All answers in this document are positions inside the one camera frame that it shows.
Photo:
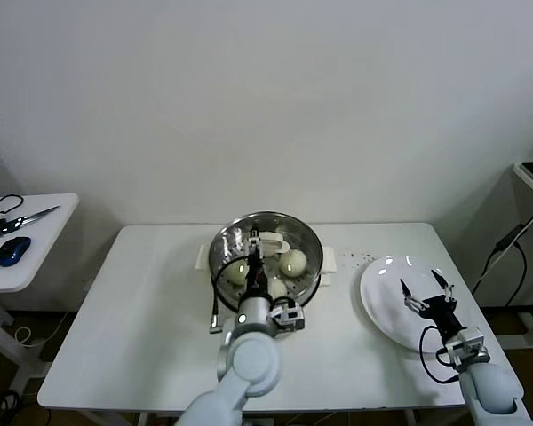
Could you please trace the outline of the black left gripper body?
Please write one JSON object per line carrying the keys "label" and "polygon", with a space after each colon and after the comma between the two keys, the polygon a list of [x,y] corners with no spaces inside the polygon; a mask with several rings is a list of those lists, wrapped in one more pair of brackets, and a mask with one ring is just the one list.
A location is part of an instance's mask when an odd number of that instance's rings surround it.
{"label": "black left gripper body", "polygon": [[244,297],[270,297],[268,294],[268,278],[264,269],[264,262],[257,256],[248,256],[249,270],[246,275]]}

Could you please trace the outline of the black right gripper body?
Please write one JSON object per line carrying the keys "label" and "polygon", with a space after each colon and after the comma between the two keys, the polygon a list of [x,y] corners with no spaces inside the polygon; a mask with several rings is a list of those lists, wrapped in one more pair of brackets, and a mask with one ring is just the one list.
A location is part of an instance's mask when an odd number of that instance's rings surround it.
{"label": "black right gripper body", "polygon": [[446,300],[445,296],[434,296],[426,299],[424,304],[426,307],[420,310],[418,315],[434,322],[443,343],[465,329],[455,315],[457,301],[454,298]]}

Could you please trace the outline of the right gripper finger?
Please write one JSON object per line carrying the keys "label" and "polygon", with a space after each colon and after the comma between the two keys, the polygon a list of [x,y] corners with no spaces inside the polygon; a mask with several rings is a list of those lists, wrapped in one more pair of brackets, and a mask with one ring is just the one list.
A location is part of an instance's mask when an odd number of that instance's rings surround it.
{"label": "right gripper finger", "polygon": [[432,275],[434,276],[435,280],[443,290],[442,295],[436,296],[434,299],[437,301],[443,300],[446,303],[455,303],[456,299],[453,296],[453,285],[450,285],[443,275],[438,273],[436,270],[431,271]]}
{"label": "right gripper finger", "polygon": [[402,286],[403,301],[405,306],[413,312],[425,311],[427,309],[427,303],[418,299],[417,297],[414,297],[403,279],[400,279],[400,283]]}

